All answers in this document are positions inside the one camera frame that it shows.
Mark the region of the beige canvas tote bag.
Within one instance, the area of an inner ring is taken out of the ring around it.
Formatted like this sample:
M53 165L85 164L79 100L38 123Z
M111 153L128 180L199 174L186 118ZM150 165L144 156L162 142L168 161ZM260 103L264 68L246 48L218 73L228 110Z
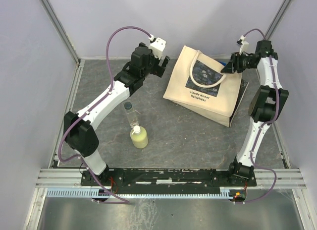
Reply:
M201 51L184 46L163 98L230 127L249 83L240 73L222 74L223 68Z

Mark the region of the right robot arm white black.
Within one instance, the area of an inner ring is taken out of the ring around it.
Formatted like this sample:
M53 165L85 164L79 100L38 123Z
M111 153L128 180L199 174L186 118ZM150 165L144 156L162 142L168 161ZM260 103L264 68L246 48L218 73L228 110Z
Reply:
M245 69L256 69L260 76L260 87L248 109L250 124L245 141L226 174L231 185L244 184L254 178L256 155L263 137L278 119L288 99L288 90L283 89L279 82L277 64L278 54L271 41L263 39L257 42L254 53L233 53L228 64L221 70L222 74L233 74Z

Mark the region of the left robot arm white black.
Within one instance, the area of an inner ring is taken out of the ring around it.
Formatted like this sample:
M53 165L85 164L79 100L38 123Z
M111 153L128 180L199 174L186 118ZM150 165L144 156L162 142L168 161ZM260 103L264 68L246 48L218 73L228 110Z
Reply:
M109 173L107 164L98 152L96 130L116 106L143 86L148 75L162 77L169 62L169 57L162 56L165 47L166 41L161 38L156 38L148 46L140 43L132 53L131 60L105 91L82 110L68 112L64 116L63 140L83 158L93 172L92 180L97 185L107 184Z

